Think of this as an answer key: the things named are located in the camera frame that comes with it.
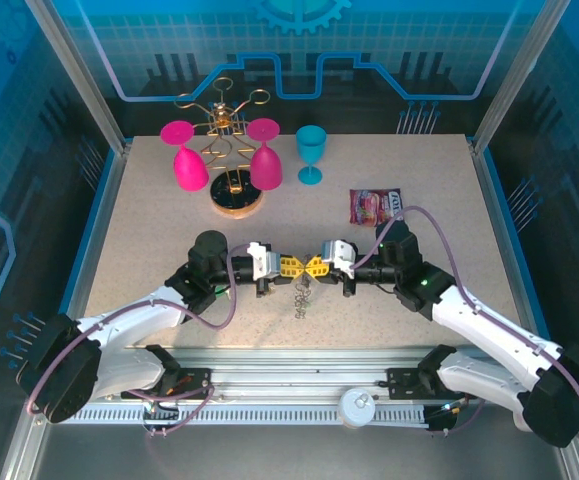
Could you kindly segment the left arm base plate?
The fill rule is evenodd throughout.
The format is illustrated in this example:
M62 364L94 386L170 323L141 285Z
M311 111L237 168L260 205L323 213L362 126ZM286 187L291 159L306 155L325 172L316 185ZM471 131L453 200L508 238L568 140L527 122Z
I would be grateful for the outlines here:
M211 370L208 368L167 369L154 386L127 391L126 395L140 399L204 400L210 395L210 382Z

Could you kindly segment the pink plastic goblet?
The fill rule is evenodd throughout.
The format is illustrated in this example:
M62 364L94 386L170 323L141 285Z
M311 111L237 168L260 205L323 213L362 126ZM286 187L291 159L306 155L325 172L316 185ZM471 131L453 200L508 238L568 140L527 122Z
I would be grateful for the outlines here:
M280 133L280 126L269 118L259 118L249 123L247 136L260 143L250 161L252 185L261 191L276 189L283 180L283 170L279 155L269 146Z
M203 158L187 146L193 137L194 127L182 120L169 122L160 132L165 144L178 148L173 158L173 173L178 186L188 192L199 191L209 182L209 172Z

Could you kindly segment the teal plastic goblet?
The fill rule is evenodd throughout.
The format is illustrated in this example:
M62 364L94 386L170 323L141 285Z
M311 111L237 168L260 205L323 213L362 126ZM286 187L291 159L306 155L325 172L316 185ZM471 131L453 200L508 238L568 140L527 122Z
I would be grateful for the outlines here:
M296 132L297 151L305 166L298 172L298 179L305 185L316 185L322 180L322 172L316 166L325 152L327 134L317 125L305 125Z

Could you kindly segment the aluminium table side rail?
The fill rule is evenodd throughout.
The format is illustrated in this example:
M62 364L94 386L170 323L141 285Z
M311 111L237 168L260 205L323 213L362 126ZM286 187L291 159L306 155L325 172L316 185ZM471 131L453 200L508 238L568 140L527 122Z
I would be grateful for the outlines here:
M493 157L488 149L485 149L482 153L478 153L473 137L467 136L467 143L520 323L530 331L550 340L551 335L538 300Z
M80 318L85 313L132 143L133 139L127 138L124 151L122 153L110 151L105 160L63 298L58 307L59 313L65 313L70 318Z

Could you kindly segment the purple candy bag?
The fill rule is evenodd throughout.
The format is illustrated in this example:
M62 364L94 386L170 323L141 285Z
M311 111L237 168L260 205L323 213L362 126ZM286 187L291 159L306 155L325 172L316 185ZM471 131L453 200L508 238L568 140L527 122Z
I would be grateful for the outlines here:
M399 188L350 190L349 200L349 222L365 227L389 221L403 206Z

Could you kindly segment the aluminium front rail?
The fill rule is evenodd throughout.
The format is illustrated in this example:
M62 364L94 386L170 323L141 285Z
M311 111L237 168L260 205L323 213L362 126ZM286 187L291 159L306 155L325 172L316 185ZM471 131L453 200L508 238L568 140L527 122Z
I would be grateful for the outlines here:
M381 398L377 385L389 368L414 368L430 346L387 349L175 348L183 367L209 368L217 401L229 403L335 403L360 387Z

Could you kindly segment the aluminium frame post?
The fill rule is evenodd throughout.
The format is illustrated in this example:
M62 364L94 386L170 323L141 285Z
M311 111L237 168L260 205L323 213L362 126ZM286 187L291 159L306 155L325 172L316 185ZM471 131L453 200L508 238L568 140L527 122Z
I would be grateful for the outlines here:
M571 0L544 0L539 14L471 141L470 150L473 157L483 155L570 2Z
M24 0L111 150L119 156L126 141L89 68L50 0Z

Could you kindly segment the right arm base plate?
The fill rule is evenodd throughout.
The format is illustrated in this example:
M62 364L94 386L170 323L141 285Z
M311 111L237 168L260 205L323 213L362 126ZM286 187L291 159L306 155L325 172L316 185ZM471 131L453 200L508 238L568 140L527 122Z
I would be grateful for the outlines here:
M417 368L389 368L386 370L390 400L427 400L431 393L423 385Z

